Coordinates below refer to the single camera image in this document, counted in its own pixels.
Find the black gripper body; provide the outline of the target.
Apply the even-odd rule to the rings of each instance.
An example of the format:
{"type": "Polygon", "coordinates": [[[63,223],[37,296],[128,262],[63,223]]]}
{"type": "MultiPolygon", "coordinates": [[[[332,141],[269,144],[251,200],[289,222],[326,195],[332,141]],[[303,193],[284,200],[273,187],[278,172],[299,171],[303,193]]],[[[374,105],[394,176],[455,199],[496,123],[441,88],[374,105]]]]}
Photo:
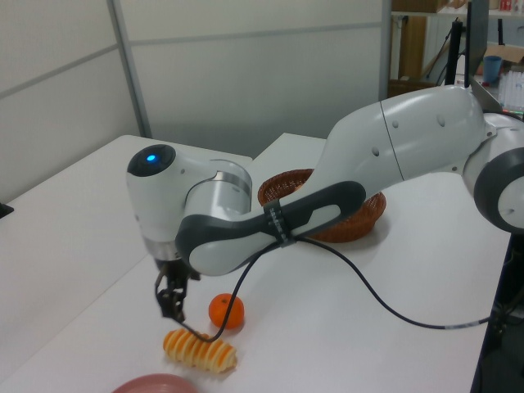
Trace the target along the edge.
{"type": "Polygon", "coordinates": [[[163,278],[166,279],[168,287],[186,287],[190,280],[200,281],[201,275],[182,259],[155,260],[159,270],[155,280],[155,286],[159,287],[163,278]]]}

